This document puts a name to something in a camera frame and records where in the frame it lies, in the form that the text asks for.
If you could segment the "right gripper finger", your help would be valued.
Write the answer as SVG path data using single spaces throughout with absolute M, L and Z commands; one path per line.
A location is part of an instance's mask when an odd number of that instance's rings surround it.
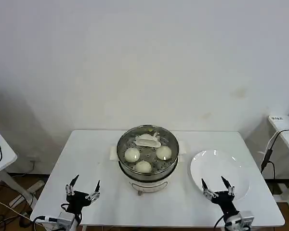
M 202 189 L 203 189 L 203 194 L 204 196 L 207 198 L 207 199 L 212 199 L 212 198 L 217 198 L 218 197 L 218 194 L 211 191 L 207 184 L 205 183 L 204 179 L 201 179 L 201 182 L 202 182 Z
M 230 182 L 229 182 L 226 178 L 224 178 L 223 176 L 221 176 L 221 178 L 222 178 L 222 181 L 223 181 L 225 187 L 227 188 L 226 191 L 222 191 L 222 192 L 221 192 L 221 195 L 223 195 L 223 196 L 226 196 L 226 195 L 228 195 L 228 196 L 235 196 L 235 193 L 234 193 L 235 187 L 232 186 L 232 185 L 230 184 Z

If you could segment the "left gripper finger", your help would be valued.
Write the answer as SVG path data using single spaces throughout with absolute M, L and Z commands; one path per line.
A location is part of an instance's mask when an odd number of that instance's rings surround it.
M 66 185 L 66 195 L 74 195 L 74 186 L 79 178 L 79 175 L 76 175 L 69 184 Z
M 98 181 L 93 193 L 87 195 L 85 198 L 89 201 L 96 201 L 100 197 L 100 181 Z

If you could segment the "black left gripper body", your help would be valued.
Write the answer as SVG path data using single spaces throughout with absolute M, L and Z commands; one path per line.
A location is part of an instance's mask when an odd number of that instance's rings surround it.
M 91 200 L 86 198 L 86 196 L 88 196 L 87 193 L 79 191 L 74 191 L 73 195 L 67 195 L 66 201 L 68 202 L 68 206 L 66 212 L 80 214 L 83 207 L 87 207 L 91 204 Z

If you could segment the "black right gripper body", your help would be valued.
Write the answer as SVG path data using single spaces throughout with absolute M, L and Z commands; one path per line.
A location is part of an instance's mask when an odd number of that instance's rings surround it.
M 233 204 L 233 195 L 229 195 L 228 191 L 215 192 L 217 196 L 211 198 L 213 204 L 217 204 L 224 215 L 236 215 L 239 211 Z

